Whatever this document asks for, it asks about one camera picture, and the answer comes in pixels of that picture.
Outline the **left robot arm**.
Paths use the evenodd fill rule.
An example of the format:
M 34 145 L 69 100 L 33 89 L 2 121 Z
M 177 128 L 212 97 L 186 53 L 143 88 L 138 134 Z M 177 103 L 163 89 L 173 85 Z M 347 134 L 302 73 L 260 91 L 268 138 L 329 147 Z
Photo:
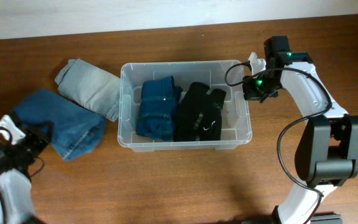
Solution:
M 0 223 L 41 223 L 31 199 L 29 167 L 49 145 L 51 130 L 0 122 Z

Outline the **black taped cloth bundle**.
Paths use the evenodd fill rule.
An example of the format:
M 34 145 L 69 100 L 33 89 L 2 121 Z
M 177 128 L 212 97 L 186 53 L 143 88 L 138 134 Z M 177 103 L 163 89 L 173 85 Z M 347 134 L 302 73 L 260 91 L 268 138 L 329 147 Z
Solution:
M 195 123 L 198 141 L 220 141 L 222 131 L 222 110 L 226 92 L 216 88 L 202 100 L 199 117 Z

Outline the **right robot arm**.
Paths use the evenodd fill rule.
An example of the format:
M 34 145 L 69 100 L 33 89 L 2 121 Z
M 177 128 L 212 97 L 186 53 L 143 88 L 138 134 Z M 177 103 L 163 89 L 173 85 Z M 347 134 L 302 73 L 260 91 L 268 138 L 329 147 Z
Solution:
M 294 125 L 306 123 L 295 152 L 296 176 L 283 170 L 294 185 L 267 223 L 342 223 L 339 215 L 316 211 L 331 192 L 358 175 L 358 115 L 338 105 L 319 79 L 312 58 L 292 51 L 287 36 L 267 39 L 264 51 L 264 58 L 251 54 L 246 63 L 252 74 L 243 79 L 244 99 L 263 103 L 287 90 L 302 115 L 279 135 L 280 163 L 282 137 Z

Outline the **dark blue jeans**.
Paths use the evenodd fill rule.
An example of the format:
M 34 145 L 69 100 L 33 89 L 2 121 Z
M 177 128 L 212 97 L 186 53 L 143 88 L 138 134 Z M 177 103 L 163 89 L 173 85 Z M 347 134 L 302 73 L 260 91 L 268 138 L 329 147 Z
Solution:
M 51 145 L 65 161 L 91 153 L 106 127 L 102 116 L 46 89 L 25 97 L 14 111 L 23 123 L 51 131 Z

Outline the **dark teal cloth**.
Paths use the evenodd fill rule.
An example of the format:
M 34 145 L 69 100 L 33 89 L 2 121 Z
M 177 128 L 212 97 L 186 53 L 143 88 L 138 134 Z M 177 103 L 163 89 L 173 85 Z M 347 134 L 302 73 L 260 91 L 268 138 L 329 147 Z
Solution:
M 176 113 L 183 88 L 172 76 L 143 83 L 135 133 L 152 140 L 172 141 Z

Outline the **light blue jeans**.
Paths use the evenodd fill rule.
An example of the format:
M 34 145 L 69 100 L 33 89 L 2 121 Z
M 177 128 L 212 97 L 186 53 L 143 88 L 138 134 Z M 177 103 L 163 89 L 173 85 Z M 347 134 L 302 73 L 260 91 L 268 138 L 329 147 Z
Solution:
M 58 91 L 114 122 L 119 116 L 121 79 L 82 59 L 70 59 L 55 77 Z

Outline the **clear plastic storage container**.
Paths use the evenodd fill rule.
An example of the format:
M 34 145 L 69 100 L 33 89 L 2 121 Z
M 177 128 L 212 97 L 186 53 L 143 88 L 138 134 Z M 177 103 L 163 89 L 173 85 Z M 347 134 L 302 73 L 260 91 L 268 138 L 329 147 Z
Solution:
M 239 81 L 245 75 L 238 60 L 199 62 L 127 63 L 121 68 L 117 141 L 135 152 L 179 149 L 235 149 L 252 139 L 249 104 Z M 188 91 L 193 82 L 226 92 L 220 141 L 154 141 L 135 133 L 144 82 L 172 76 L 175 84 Z

